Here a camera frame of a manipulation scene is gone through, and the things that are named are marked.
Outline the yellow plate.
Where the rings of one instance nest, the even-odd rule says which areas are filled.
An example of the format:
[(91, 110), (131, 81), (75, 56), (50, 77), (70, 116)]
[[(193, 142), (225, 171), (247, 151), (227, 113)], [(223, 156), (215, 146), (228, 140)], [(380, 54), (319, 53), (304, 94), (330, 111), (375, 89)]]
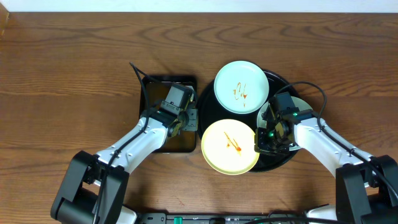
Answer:
[(240, 175), (251, 170), (259, 159), (254, 150), (254, 131), (235, 119), (222, 119), (206, 128), (201, 151), (207, 163), (226, 175)]

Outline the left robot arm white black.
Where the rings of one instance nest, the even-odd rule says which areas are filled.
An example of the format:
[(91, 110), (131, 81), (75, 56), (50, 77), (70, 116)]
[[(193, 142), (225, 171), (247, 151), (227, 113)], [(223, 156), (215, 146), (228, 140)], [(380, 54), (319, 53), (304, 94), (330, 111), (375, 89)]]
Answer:
[(50, 209), (61, 223), (135, 223), (137, 213), (124, 206), (130, 174), (152, 152), (180, 131), (197, 130), (194, 103), (158, 102), (137, 125), (110, 147), (74, 155)]

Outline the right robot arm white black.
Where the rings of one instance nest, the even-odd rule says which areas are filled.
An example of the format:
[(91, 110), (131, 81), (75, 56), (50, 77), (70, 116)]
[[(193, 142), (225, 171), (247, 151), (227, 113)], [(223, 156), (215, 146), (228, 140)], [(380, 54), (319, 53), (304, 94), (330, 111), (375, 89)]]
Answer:
[(336, 203), (306, 212), (307, 223), (397, 223), (397, 162), (375, 157), (350, 144), (312, 110), (276, 115), (257, 128), (255, 150), (286, 154), (295, 144), (312, 154), (334, 176)]

